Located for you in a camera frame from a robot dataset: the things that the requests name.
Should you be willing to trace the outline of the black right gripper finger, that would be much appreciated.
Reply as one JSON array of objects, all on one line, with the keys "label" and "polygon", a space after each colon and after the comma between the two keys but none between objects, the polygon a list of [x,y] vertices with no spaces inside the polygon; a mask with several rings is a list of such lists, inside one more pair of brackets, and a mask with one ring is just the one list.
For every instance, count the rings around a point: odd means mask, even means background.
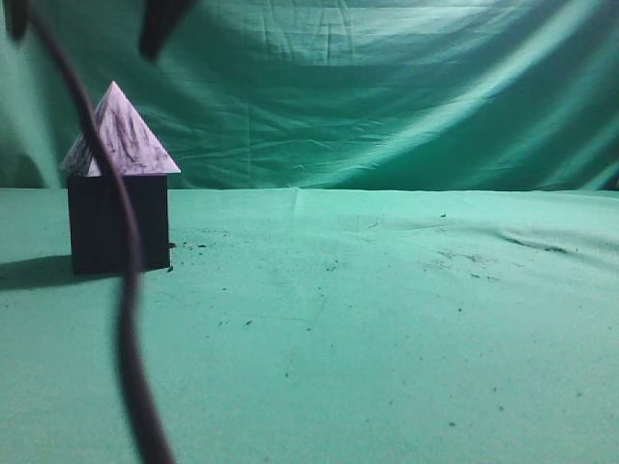
[{"label": "black right gripper finger", "polygon": [[192,0],[146,0],[138,41],[142,58],[155,62],[170,35],[192,7]]}]

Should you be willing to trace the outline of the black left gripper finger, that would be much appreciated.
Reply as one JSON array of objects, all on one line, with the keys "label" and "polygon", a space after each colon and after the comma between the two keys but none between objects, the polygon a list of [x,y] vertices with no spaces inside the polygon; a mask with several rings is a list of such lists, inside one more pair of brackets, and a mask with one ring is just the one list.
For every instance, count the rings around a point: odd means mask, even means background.
[{"label": "black left gripper finger", "polygon": [[22,40],[28,24],[28,0],[5,0],[5,27],[12,40]]}]

